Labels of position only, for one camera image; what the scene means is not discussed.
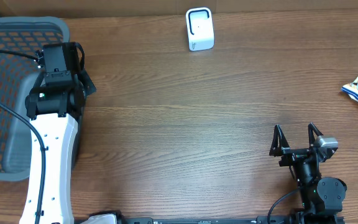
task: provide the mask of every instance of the wooden table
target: wooden table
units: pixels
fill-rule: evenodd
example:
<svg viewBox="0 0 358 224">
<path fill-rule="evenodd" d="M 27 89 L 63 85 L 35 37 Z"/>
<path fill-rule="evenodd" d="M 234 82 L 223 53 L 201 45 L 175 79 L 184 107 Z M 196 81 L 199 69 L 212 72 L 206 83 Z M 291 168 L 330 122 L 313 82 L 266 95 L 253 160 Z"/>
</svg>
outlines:
<svg viewBox="0 0 358 224">
<path fill-rule="evenodd" d="M 241 218 L 295 188 L 269 157 L 279 123 L 292 148 L 313 121 L 340 147 L 321 165 L 348 185 L 358 223 L 358 9 L 215 14 L 215 46 L 189 52 L 184 16 L 67 19 L 97 86 L 72 173 L 76 218 Z M 0 182 L 0 223 L 17 223 L 28 180 Z M 274 214 L 299 207 L 299 197 Z"/>
</svg>

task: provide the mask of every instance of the white container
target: white container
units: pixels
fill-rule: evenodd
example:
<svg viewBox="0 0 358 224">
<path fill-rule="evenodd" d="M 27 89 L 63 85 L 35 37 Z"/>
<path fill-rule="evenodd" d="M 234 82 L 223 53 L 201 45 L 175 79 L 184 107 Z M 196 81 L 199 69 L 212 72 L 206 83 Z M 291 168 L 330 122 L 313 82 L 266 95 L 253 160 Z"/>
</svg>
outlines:
<svg viewBox="0 0 358 224">
<path fill-rule="evenodd" d="M 187 34 L 191 51 L 211 49 L 214 46 L 212 13 L 207 7 L 186 12 Z"/>
</svg>

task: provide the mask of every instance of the gray plastic crate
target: gray plastic crate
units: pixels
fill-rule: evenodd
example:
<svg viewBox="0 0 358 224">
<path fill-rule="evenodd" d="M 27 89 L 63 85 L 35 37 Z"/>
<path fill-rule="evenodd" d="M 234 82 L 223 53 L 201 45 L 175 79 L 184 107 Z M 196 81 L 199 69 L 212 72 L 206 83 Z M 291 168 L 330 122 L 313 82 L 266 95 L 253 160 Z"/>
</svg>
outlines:
<svg viewBox="0 0 358 224">
<path fill-rule="evenodd" d="M 35 56 L 45 44 L 68 42 L 67 25 L 56 17 L 0 18 L 0 50 Z M 24 100 L 39 74 L 31 59 L 0 54 L 0 102 L 27 117 Z M 18 181 L 30 174 L 30 129 L 0 109 L 0 180 Z"/>
</svg>

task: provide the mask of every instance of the plastic bin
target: plastic bin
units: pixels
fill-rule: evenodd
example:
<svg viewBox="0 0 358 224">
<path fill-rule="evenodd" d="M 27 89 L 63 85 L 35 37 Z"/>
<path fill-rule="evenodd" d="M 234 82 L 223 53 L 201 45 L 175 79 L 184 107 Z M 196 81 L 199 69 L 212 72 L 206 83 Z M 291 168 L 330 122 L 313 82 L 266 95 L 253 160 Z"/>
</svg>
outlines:
<svg viewBox="0 0 358 224">
<path fill-rule="evenodd" d="M 0 49 L 35 56 L 45 44 L 68 42 L 67 25 L 56 17 L 0 18 Z M 27 117 L 25 97 L 39 74 L 31 59 L 0 54 L 0 102 Z M 0 109 L 0 180 L 28 178 L 31 162 L 30 129 Z"/>
</svg>

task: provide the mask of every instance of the wooden tabletop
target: wooden tabletop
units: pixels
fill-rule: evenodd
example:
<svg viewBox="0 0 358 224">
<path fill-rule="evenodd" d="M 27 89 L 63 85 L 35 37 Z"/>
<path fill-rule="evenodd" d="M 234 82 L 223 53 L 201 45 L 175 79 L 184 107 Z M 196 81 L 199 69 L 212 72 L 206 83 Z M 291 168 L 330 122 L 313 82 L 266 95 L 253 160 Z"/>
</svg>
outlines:
<svg viewBox="0 0 358 224">
<path fill-rule="evenodd" d="M 76 218 L 266 215 L 296 187 L 269 157 L 273 127 L 307 147 L 310 121 L 339 149 L 321 164 L 348 186 L 358 223 L 358 9 L 213 15 L 215 46 L 189 52 L 184 16 L 67 19 L 98 88 L 71 178 Z M 17 223 L 28 180 L 0 182 L 0 223 Z M 300 207 L 299 197 L 273 214 Z"/>
</svg>

